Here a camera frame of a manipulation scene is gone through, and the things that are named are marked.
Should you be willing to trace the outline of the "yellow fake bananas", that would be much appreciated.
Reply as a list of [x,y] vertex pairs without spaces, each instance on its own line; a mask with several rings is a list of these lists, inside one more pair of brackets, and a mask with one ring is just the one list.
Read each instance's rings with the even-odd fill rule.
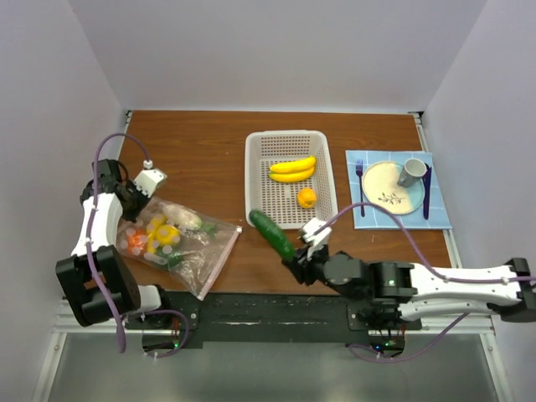
[[280,162],[270,166],[269,177],[278,183],[298,183],[315,173],[316,158],[306,157],[292,162]]

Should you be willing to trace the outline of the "grey mug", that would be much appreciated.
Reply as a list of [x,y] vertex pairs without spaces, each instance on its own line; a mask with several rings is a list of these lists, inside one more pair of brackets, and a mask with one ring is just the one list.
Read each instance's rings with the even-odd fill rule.
[[402,166],[397,184],[409,188],[421,180],[427,173],[427,165],[418,158],[407,159]]

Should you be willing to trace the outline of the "blue checkered placemat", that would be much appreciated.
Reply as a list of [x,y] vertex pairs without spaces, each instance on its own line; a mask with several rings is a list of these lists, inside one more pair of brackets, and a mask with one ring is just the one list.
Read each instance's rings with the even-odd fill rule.
[[347,150],[345,152],[351,202],[380,205],[399,217],[406,229],[450,229],[436,175],[431,176],[430,195],[422,182],[409,188],[397,185],[404,163],[417,158],[433,166],[430,152]]

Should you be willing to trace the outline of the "orange fake tomato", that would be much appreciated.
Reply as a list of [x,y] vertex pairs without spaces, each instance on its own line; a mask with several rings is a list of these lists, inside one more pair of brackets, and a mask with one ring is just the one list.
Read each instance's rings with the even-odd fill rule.
[[127,254],[139,256],[143,255],[147,248],[147,236],[143,231],[131,232],[126,236]]

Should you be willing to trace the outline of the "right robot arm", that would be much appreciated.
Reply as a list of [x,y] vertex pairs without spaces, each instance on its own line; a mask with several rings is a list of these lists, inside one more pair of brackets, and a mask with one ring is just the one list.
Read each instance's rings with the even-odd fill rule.
[[364,262],[342,251],[331,255],[326,246],[314,252],[304,246],[282,263],[298,283],[321,282],[356,302],[358,320],[377,329],[469,313],[513,323],[535,320],[533,278],[523,258],[481,269],[427,269],[419,263]]

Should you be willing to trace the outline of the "small orange fake fruit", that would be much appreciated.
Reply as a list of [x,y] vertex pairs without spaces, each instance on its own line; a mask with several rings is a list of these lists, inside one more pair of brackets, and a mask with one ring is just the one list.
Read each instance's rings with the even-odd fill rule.
[[303,209],[312,209],[317,203],[316,192],[312,188],[303,188],[297,194],[297,202]]

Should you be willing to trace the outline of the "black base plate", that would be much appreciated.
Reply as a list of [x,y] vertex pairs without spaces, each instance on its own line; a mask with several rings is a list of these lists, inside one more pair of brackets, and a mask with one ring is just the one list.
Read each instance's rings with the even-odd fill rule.
[[186,291],[165,299],[189,324],[187,348],[208,342],[369,343],[376,330],[364,321],[363,301],[333,295],[210,293],[200,301]]

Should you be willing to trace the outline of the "clear polka dot zip bag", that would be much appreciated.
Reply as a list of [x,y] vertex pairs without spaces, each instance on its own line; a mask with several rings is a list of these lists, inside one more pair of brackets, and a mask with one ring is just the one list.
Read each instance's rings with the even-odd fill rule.
[[[136,222],[122,219],[118,224],[116,246],[123,255],[131,257],[134,260],[140,260],[153,268],[172,275],[198,300],[202,301],[223,270],[237,239],[242,234],[242,228],[206,214],[201,214],[182,205],[196,213],[203,221],[200,229],[186,230],[167,219],[159,206],[160,203],[176,204],[155,197],[140,213]],[[164,215],[167,219],[167,224],[177,227],[180,232],[180,242],[172,247],[181,250],[185,254],[185,259],[175,269],[169,270],[159,265],[156,252],[149,253],[146,249],[143,255],[134,256],[128,255],[126,251],[126,236],[135,231],[146,233],[146,227],[150,220],[158,214]]]

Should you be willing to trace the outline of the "purple plastic fork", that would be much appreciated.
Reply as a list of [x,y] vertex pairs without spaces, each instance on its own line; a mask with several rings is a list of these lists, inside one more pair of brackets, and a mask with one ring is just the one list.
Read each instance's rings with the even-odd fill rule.
[[364,200],[363,200],[363,160],[358,159],[356,161],[356,167],[355,167],[355,173],[358,177],[358,184],[359,184],[359,195],[360,195],[360,214],[364,218],[365,217],[365,209],[364,209]]

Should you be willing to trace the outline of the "white plastic basket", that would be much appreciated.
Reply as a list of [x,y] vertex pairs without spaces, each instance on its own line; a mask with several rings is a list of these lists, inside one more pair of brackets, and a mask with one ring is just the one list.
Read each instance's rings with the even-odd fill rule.
[[[277,163],[314,157],[312,175],[276,181]],[[312,218],[328,220],[338,201],[327,137],[319,131],[258,131],[245,139],[245,212],[258,209],[282,229],[299,229]]]

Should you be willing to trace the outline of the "cream and blue plate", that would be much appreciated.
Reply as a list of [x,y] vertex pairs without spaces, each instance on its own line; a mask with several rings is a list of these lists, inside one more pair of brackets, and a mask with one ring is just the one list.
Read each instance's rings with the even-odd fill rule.
[[405,215],[416,211],[425,196],[419,181],[409,188],[397,184],[402,166],[393,161],[376,162],[363,174],[363,193],[370,203],[387,209],[392,214]]

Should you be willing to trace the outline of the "purple plastic knife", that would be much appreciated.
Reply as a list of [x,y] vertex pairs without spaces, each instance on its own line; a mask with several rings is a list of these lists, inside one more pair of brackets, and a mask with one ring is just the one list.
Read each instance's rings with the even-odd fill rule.
[[429,164],[426,164],[426,173],[422,178],[424,190],[425,190],[425,196],[423,200],[423,217],[425,220],[429,219],[430,216],[430,186],[431,186],[431,174],[432,174],[432,166]]

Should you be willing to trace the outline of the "green fake avocado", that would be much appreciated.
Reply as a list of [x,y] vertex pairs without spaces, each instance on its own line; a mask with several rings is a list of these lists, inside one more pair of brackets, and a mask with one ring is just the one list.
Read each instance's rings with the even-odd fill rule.
[[158,248],[156,256],[158,257],[158,264],[169,270],[180,266],[185,259],[185,254],[181,250],[170,245]]

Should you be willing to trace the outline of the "green fake cucumber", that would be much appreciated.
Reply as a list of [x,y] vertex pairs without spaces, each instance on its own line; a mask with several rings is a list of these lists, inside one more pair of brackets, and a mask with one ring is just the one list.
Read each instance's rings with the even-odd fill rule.
[[248,217],[253,226],[283,260],[291,260],[294,257],[295,249],[292,243],[269,216],[258,209],[252,209]]

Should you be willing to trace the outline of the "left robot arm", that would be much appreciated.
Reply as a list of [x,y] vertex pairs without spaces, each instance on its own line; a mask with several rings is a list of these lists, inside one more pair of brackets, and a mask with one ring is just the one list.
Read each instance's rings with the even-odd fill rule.
[[64,296],[82,327],[112,319],[100,288],[85,286],[95,271],[119,316],[144,313],[153,327],[165,328],[173,320],[173,308],[166,303],[164,290],[158,285],[137,284],[116,248],[116,236],[120,221],[135,223],[167,175],[157,168],[144,168],[129,179],[121,173],[124,165],[113,159],[92,166],[97,179],[90,180],[80,195],[84,210],[80,237],[70,257],[55,267]]

